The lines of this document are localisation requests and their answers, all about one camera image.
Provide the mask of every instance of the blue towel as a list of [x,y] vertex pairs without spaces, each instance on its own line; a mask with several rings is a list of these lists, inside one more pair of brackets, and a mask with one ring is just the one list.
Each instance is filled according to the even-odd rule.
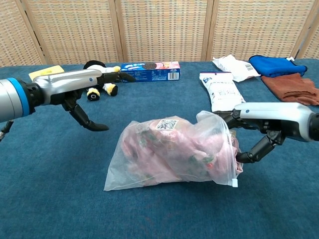
[[256,55],[249,58],[249,63],[252,64],[260,75],[267,77],[290,75],[294,73],[300,73],[300,75],[303,76],[307,71],[306,66],[297,66],[293,61],[289,61],[286,58]]

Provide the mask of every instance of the brown towel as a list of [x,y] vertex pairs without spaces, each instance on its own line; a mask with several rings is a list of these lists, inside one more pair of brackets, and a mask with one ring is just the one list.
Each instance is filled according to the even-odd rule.
[[262,81],[283,102],[298,102],[303,105],[319,105],[319,89],[311,79],[303,79],[299,73],[265,77]]

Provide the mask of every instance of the blue ring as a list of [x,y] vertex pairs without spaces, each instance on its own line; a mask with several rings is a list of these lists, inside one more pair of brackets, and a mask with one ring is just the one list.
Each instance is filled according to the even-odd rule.
[[15,78],[7,78],[7,80],[11,82],[11,84],[14,86],[16,92],[19,95],[22,105],[22,117],[28,116],[30,114],[29,102],[26,98],[25,92],[21,84]]

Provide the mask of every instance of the barcode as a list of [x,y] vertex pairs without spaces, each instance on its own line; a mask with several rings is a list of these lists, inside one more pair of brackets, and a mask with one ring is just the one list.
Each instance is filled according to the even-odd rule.
[[178,120],[175,119],[161,119],[160,122],[156,125],[156,129],[163,130],[173,130],[177,124]]
[[179,79],[179,72],[169,73],[168,80],[178,80]]
[[251,70],[254,69],[254,67],[252,65],[250,65],[250,64],[246,64],[245,66],[246,66],[248,71],[251,71]]

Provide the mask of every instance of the plastic bag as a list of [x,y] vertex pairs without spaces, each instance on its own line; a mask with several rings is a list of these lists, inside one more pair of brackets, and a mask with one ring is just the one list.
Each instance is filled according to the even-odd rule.
[[237,139],[218,115],[201,112],[197,119],[196,124],[177,116],[132,121],[118,140],[104,190],[182,181],[237,187],[243,171],[235,159]]
[[231,72],[234,76],[234,81],[241,82],[246,79],[260,76],[255,68],[245,61],[236,60],[232,55],[221,58],[213,58],[213,63],[222,71]]
[[200,72],[199,79],[209,93],[212,112],[232,111],[236,105],[246,102],[230,72]]

